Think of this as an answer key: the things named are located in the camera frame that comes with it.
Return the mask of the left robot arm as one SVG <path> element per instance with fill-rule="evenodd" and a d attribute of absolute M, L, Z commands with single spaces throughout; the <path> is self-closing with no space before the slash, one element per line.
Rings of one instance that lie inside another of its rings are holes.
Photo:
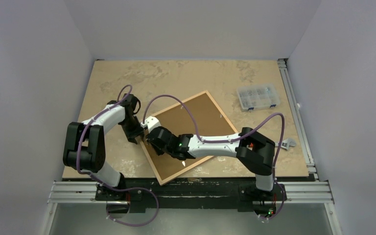
<path fill-rule="evenodd" d="M 83 122 L 71 122 L 67 127 L 63 164 L 79 174 L 89 175 L 107 188 L 114 200 L 126 195 L 124 175 L 106 162 L 105 135 L 117 125 L 122 127 L 126 139 L 136 144 L 144 136 L 136 117 L 141 107 L 133 94 L 125 94 L 120 101 L 110 101 L 105 108 Z"/>

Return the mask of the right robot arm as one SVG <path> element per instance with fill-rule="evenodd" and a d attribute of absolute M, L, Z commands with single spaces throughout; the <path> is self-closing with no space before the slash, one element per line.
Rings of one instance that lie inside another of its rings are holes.
<path fill-rule="evenodd" d="M 274 194 L 273 161 L 276 144 L 250 127 L 227 136 L 176 136 L 159 126 L 147 134 L 146 140 L 157 155 L 166 153 L 180 161 L 207 156 L 236 158 L 255 174 L 255 192 L 259 198 L 267 199 Z"/>

